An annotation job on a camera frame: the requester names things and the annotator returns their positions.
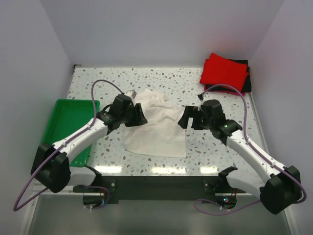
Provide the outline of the white t shirt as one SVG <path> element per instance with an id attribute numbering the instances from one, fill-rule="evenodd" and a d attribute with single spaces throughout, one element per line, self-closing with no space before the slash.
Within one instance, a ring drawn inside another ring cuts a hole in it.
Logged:
<path id="1" fill-rule="evenodd" d="M 129 152 L 157 157 L 186 157 L 185 130 L 178 125 L 184 109 L 167 96 L 146 89 L 136 95 L 147 123 L 124 129 L 123 142 Z"/>

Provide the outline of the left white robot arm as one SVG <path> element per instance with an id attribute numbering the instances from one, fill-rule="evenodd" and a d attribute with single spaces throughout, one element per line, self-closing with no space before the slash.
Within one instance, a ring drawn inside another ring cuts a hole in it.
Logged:
<path id="1" fill-rule="evenodd" d="M 66 186 L 85 186 L 90 192 L 101 188 L 101 174 L 92 167 L 74 167 L 75 157 L 97 140 L 124 124 L 127 127 L 147 123 L 141 105 L 134 102 L 135 91 L 119 94 L 108 111 L 96 113 L 86 125 L 53 144 L 42 143 L 37 149 L 31 174 L 53 193 Z"/>

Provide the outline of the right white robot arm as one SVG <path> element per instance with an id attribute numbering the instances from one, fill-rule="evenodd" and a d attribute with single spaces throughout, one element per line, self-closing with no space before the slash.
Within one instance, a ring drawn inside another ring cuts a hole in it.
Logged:
<path id="1" fill-rule="evenodd" d="M 258 201 L 272 214 L 278 214 L 292 204 L 303 203 L 307 193 L 301 185 L 299 170 L 286 167 L 271 157 L 248 137 L 246 130 L 232 119 L 227 119 L 218 100 L 206 100 L 197 106 L 186 106 L 178 125 L 186 129 L 192 119 L 192 129 L 209 130 L 213 137 L 234 150 L 258 174 L 263 184 L 254 186 L 230 176 L 236 167 L 219 173 L 218 187 L 223 192 L 241 189 L 257 197 Z"/>

